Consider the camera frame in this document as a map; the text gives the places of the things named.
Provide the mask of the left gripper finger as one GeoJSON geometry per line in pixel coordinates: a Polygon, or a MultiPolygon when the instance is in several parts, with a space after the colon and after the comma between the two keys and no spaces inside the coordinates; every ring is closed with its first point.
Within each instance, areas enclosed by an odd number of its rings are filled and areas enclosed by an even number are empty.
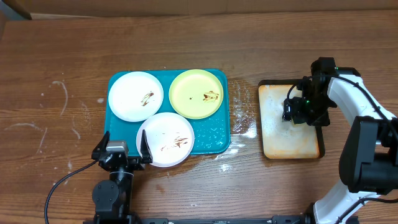
{"type": "Polygon", "coordinates": [[[153,156],[150,151],[149,144],[147,142],[147,134],[145,129],[142,130],[142,135],[141,135],[141,145],[140,145],[140,151],[142,154],[142,163],[143,164],[151,164],[153,163],[153,156]]]}
{"type": "Polygon", "coordinates": [[[102,154],[106,152],[106,146],[108,145],[110,132],[106,131],[101,141],[96,145],[91,153],[91,158],[98,161],[102,154]]]}

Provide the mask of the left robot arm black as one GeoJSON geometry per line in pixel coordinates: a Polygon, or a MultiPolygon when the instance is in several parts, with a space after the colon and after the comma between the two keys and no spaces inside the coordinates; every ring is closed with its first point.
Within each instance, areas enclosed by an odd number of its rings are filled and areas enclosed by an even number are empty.
{"type": "Polygon", "coordinates": [[[110,140],[106,132],[93,149],[91,158],[109,172],[109,179],[96,184],[92,199],[95,204],[95,223],[142,223],[139,216],[130,211],[134,172],[144,170],[153,162],[146,132],[141,135],[141,155],[129,156],[126,141],[110,140]]]}

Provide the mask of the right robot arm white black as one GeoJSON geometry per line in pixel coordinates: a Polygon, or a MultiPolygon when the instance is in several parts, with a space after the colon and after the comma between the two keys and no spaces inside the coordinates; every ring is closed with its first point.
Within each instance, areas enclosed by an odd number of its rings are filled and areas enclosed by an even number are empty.
{"type": "Polygon", "coordinates": [[[397,117],[384,109],[354,68],[313,68],[294,88],[301,96],[284,100],[282,119],[328,126],[329,108],[350,124],[339,160],[339,181],[304,217],[305,223],[357,223],[352,214],[367,202],[397,203],[385,195],[397,189],[397,117]]]}

